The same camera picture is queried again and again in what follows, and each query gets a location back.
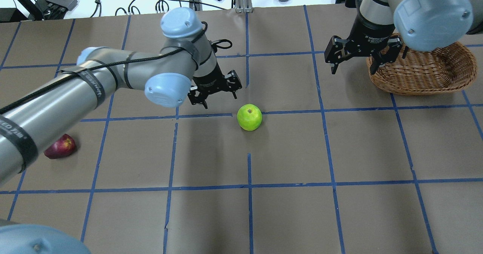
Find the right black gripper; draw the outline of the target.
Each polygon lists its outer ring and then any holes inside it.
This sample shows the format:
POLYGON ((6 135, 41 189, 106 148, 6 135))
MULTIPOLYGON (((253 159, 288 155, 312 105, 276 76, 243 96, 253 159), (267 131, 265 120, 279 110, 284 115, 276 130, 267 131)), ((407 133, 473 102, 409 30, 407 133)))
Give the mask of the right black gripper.
POLYGON ((328 42, 325 62, 331 65, 331 74, 336 74, 340 63, 352 57, 368 57, 373 53, 369 67, 371 75, 386 63, 393 63, 403 47, 399 35, 391 36, 394 30, 394 24, 376 24, 365 18, 356 18, 347 39, 331 36, 328 42))

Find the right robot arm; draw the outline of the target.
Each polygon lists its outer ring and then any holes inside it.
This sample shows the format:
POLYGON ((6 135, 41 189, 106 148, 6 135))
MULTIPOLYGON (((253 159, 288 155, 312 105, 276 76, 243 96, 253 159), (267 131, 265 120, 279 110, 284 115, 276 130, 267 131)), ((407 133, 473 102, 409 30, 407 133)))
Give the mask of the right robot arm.
POLYGON ((331 37, 325 62, 335 74, 340 63, 371 57, 370 73, 393 63, 400 51, 430 52, 482 33, 482 0, 346 0, 357 15, 346 39, 331 37))

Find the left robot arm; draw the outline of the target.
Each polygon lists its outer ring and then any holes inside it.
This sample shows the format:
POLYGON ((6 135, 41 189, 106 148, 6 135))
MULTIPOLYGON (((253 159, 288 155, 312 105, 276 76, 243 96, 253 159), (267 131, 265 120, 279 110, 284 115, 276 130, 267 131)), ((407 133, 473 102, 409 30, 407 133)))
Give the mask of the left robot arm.
POLYGON ((162 16, 160 27, 166 40, 158 54, 89 47, 75 66, 3 107, 1 184, 26 170, 120 88, 143 91, 149 101, 165 108, 177 108, 186 99, 207 108, 209 95, 235 95, 243 87, 235 70, 222 73, 216 49, 225 40, 207 39, 208 24, 195 11, 175 8, 162 16))

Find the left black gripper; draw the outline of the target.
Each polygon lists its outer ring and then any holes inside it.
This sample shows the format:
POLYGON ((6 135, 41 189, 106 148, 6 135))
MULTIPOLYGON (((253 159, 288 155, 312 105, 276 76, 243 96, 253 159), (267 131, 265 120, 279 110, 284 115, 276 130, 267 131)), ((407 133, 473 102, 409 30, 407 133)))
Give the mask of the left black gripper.
POLYGON ((238 99, 236 92, 243 86, 236 70, 229 71, 224 75, 219 64, 202 77, 193 77, 195 86, 188 92, 188 99, 192 105, 202 105, 208 109, 206 99, 209 95, 217 92, 231 92, 234 99, 238 99))

